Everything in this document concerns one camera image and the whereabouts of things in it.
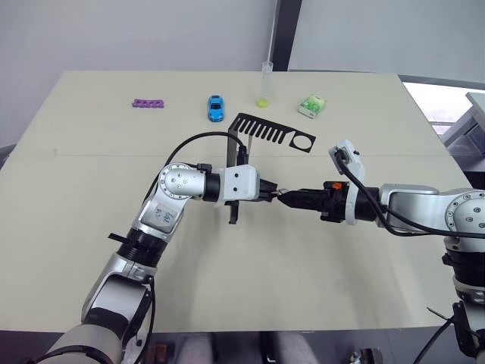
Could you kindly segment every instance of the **gray wall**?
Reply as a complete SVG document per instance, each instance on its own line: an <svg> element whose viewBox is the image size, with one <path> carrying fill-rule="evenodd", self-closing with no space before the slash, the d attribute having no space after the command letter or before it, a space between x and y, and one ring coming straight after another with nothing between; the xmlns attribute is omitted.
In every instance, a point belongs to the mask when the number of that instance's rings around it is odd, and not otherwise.
<svg viewBox="0 0 485 364"><path fill-rule="evenodd" d="M0 146L64 70L258 70L274 0L0 1Z"/></svg>
<svg viewBox="0 0 485 364"><path fill-rule="evenodd" d="M303 0L289 68L485 82L485 1Z"/></svg>

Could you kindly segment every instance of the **blue toy car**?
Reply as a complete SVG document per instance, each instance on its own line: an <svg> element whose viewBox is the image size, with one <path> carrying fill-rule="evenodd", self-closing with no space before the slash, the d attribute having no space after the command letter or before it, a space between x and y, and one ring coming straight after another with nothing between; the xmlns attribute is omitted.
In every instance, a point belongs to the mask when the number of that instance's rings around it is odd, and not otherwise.
<svg viewBox="0 0 485 364"><path fill-rule="evenodd" d="M209 97L207 116L210 121L222 121L224 119L224 100L221 96L212 95Z"/></svg>

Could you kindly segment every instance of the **black cable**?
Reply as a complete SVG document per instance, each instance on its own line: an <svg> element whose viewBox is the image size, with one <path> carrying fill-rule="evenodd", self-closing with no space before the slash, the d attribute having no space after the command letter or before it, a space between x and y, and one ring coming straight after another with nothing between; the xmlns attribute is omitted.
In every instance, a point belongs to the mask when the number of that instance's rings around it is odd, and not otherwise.
<svg viewBox="0 0 485 364"><path fill-rule="evenodd" d="M167 158L167 161L165 162L164 166L166 165L169 165L170 162L172 162L172 159L174 159L174 156L184 147L186 146L187 144L189 144L190 142L192 142L193 140L197 140L197 139L200 139L200 138L204 138L204 137L212 137L212 136L222 136L222 137L227 137L227 138L231 138L232 140L235 140L240 147L242 148L245 148L246 146L244 145L244 143L241 141L240 138L238 138L237 136L231 134L231 133L228 133L226 131L208 131L207 133L200 133L200 134L196 134L196 135L193 135L191 136L189 139L187 140L184 140L181 144L179 144L179 146L177 148L174 149L174 151L168 156ZM155 185L157 184L157 179L158 179L158 174L155 176L155 178L153 179L152 181L152 184L150 185L150 188L148 190L148 192L146 193L145 197L143 198L143 201L145 201L146 199L148 199L148 197L150 196L150 193L152 193L153 191L153 187L155 187Z"/></svg>
<svg viewBox="0 0 485 364"><path fill-rule="evenodd" d="M149 330L146 333L145 345L143 345L142 350L139 352L134 364L141 363L142 359L146 357L148 352L150 339L152 338L153 324L155 322L155 277L150 280L150 292L152 293L152 311L150 312L150 325Z"/></svg>
<svg viewBox="0 0 485 364"><path fill-rule="evenodd" d="M436 332L433 334L431 339L424 345L423 349L419 352L418 356L416 356L415 361L413 362L414 364L419 364L423 357L426 355L427 351L430 349L431 345L434 344L434 342L437 340L437 338L452 324L452 320L455 318L455 316L452 316L448 321L446 321L443 326L441 326Z"/></svg>
<svg viewBox="0 0 485 364"><path fill-rule="evenodd" d="M358 180L358 178L354 174L352 174L352 172L345 165L342 158L342 151L338 150L335 153L335 157L336 157L336 163L339 165L344 175L347 176L347 178L350 179L351 182L353 182L354 185L356 185L360 191L362 191L362 193L367 198L368 202L371 204L371 208L374 210L375 214L379 218L380 223L386 228L387 231L389 231L392 235L396 235L398 237L418 237L422 235L428 235L427 233L404 233L401 231L394 230L393 227L390 226L389 223L387 222L384 214L380 209L379 204L371 195L371 193L368 191L368 189L364 186L364 184L362 184L361 181Z"/></svg>
<svg viewBox="0 0 485 364"><path fill-rule="evenodd" d="M421 224L418 224L417 222L409 220L408 218L400 215L397 212L394 212L393 210L387 209L387 213L391 214L395 218L398 218L402 222L405 222L406 224L408 224L408 225L410 225L414 228L420 229L422 231L427 231L428 233L431 233L431 234L443 235L444 237L470 237L470 238L474 238L474 239L485 239L485 234L462 233L462 232L457 232L457 231L446 231L446 230L433 229L432 227L423 226Z"/></svg>

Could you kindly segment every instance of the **purple toe separator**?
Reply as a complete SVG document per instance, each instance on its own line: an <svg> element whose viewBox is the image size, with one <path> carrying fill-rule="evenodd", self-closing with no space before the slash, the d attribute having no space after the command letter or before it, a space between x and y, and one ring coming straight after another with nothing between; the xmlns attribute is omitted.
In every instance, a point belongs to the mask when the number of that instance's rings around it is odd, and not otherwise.
<svg viewBox="0 0 485 364"><path fill-rule="evenodd" d="M163 108L164 100L134 99L131 104L134 108Z"/></svg>

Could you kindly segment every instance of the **test tube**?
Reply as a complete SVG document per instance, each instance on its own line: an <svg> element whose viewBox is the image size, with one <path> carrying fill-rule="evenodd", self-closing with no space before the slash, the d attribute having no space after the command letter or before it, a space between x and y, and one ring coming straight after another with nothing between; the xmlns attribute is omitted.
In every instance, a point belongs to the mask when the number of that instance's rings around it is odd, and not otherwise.
<svg viewBox="0 0 485 364"><path fill-rule="evenodd" d="M271 74L273 73L273 62L264 61L261 69L261 89L256 105L266 108L270 105Z"/></svg>

